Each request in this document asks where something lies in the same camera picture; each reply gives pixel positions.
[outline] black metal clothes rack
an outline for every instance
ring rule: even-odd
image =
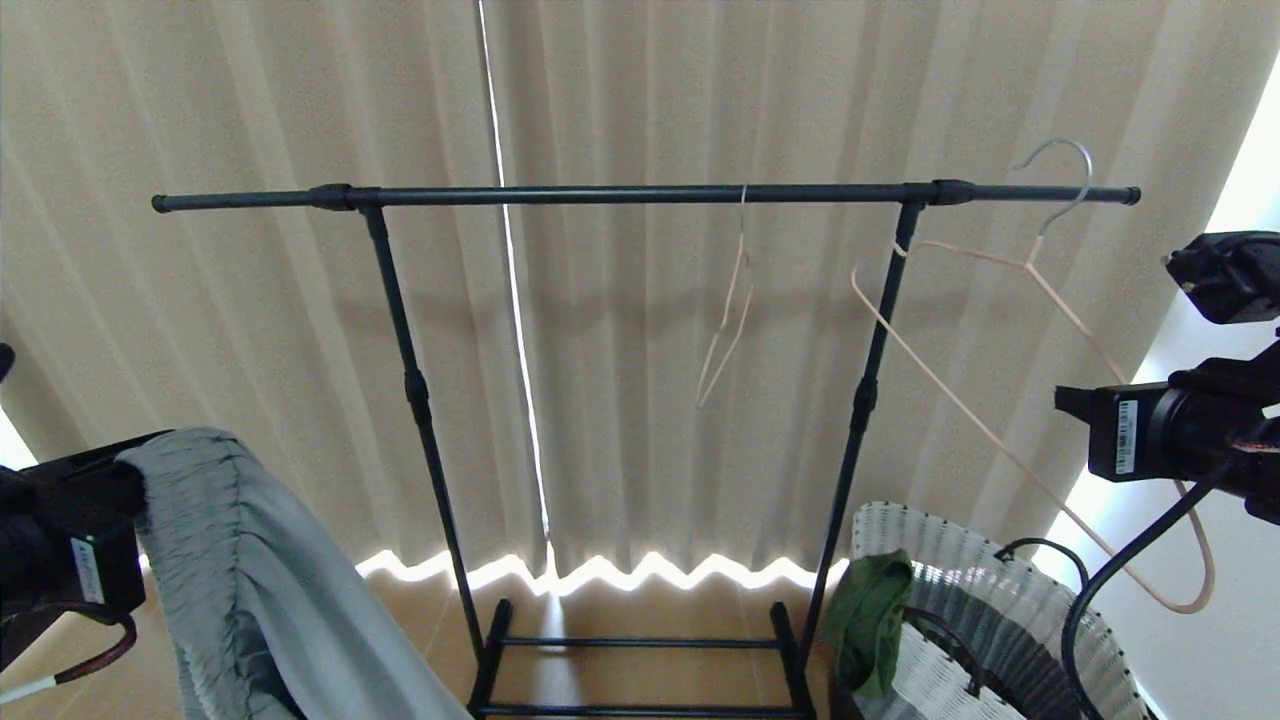
[[[895,242],[908,250],[915,233],[916,220],[927,206],[960,205],[972,201],[1061,201],[1074,200],[1082,188],[1050,186],[982,186],[957,179],[938,179],[925,183],[901,184],[754,184],[745,190],[739,184],[700,186],[614,186],[614,187],[448,187],[448,188],[383,188],[325,184],[311,190],[291,192],[236,192],[223,195],[180,195],[152,197],[151,206],[159,213],[218,208],[320,208],[335,211],[358,211],[365,217],[369,237],[378,256],[387,304],[396,328],[404,364],[404,395],[408,398],[422,439],[422,450],[431,477],[444,529],[444,539],[453,561],[453,574],[458,583],[458,596],[466,616],[467,633],[475,651],[479,669],[467,710],[476,719],[486,716],[558,716],[558,717],[817,717],[813,700],[805,682],[805,666],[813,648],[822,610],[827,574],[840,539],[849,492],[852,487],[858,455],[867,434],[872,410],[876,407],[881,360],[884,356],[887,333],[879,324],[872,334],[870,348],[861,380],[854,391],[849,439],[836,478],[831,502],[831,519],[818,574],[805,615],[804,630],[799,641],[791,629],[791,620],[782,602],[769,610],[773,638],[763,639],[712,639],[712,638],[654,638],[654,637],[576,637],[544,638],[509,634],[515,611],[509,600],[500,600],[489,625],[488,639],[481,635],[475,600],[467,582],[466,564],[458,546],[458,532],[449,503],[449,491],[444,479],[444,466],[435,441],[426,378],[419,368],[413,352],[404,300],[396,274],[390,238],[383,209],[412,205],[588,205],[588,204],[739,204],[739,202],[896,202],[901,208],[897,217]],[[1142,192],[1137,187],[1094,187],[1085,192],[1085,202],[1112,202],[1133,205]],[[892,319],[906,259],[893,254],[884,277],[884,290],[879,311]],[[503,651],[509,647],[625,647],[625,648],[714,648],[714,650],[772,650],[782,659],[783,674],[791,692],[787,706],[708,706],[708,705],[573,705],[545,706],[493,702],[494,679],[502,662]]]

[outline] wooden floor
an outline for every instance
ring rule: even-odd
[[[476,664],[451,579],[438,575],[421,583],[403,583],[378,571],[369,583],[445,687],[466,702]],[[538,597],[522,580],[509,577],[479,588],[475,596],[485,630],[497,601],[509,597],[516,606],[513,634],[769,638],[773,635],[769,606],[778,600],[786,602],[792,626],[799,629],[808,593],[786,579],[748,591],[712,575],[692,591],[652,578],[632,592],[593,582],[564,597]],[[150,585],[147,594],[155,597]],[[148,600],[134,619],[138,644],[124,659],[96,675],[6,705],[0,708],[0,717],[180,717],[177,671],[159,606]],[[63,670],[109,647],[118,633],[116,628],[104,628],[78,616],[64,618],[0,674],[0,688]],[[809,687],[819,717],[826,717],[826,667],[817,656],[809,666]],[[539,703],[790,702],[777,653],[667,648],[511,648],[503,655],[494,700]]]

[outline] basket handle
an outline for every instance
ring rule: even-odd
[[[982,662],[978,662],[978,656],[974,655],[973,650],[970,650],[963,639],[960,639],[960,635],[955,634],[951,628],[947,626],[946,620],[933,612],[929,612],[928,610],[910,606],[902,609],[902,618],[908,620],[923,620],[946,637],[948,643],[938,644],[942,646],[942,650],[959,662],[961,667],[969,671],[969,687],[965,688],[965,692],[973,697],[978,697],[983,685],[987,684],[987,669],[982,666]],[[927,632],[925,637],[929,635],[936,635],[936,633]]]
[[[995,557],[1001,562],[1009,562],[1010,560],[1014,559],[1015,550],[1028,544],[1043,544],[1046,547],[1052,547],[1053,550],[1061,552],[1062,555],[1066,556],[1068,560],[1071,561],[1073,565],[1075,565],[1075,571],[1080,574],[1080,587],[1083,588],[1084,584],[1089,582],[1089,569],[1084,566],[1084,561],[1080,560],[1080,556],[1073,552],[1071,548],[1066,547],[1065,544],[1053,542],[1051,539],[1044,539],[1044,538],[1016,539],[1006,544],[1005,547],[997,550]]]

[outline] laundry basket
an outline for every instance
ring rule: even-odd
[[[1070,588],[1000,547],[936,515],[890,502],[859,509],[854,559],[905,550],[915,571],[908,605],[936,615],[986,670],[973,696],[969,674],[911,625],[902,628],[897,673],[884,698],[851,698],[832,688],[832,717],[856,702],[872,719],[972,717],[1079,720],[1061,665],[1061,633],[1075,600]],[[1147,720],[1111,630],[1088,612],[1075,639],[1080,680],[1103,717]]]

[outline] beige curtain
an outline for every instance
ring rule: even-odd
[[[1140,184],[1053,225],[1041,269],[1126,368],[1201,232],[1276,55],[1274,3],[484,3],[507,179]],[[1052,208],[925,211],[919,240],[1025,252]],[[733,206],[513,209],[552,542],[562,569],[659,551],[817,559],[893,206],[748,211],[755,293],[710,401],[695,384],[730,281]],[[741,304],[736,304],[736,313]],[[1023,274],[924,251],[897,325],[1064,493],[1084,429],[1056,383],[1110,377]],[[986,534],[1056,510],[891,348],[852,507],[895,500]]]
[[[4,4],[4,407],[37,456],[241,436],[353,561],[444,548],[364,222],[156,192],[494,184],[466,3]],[[543,539],[500,213],[393,209],[467,561]]]

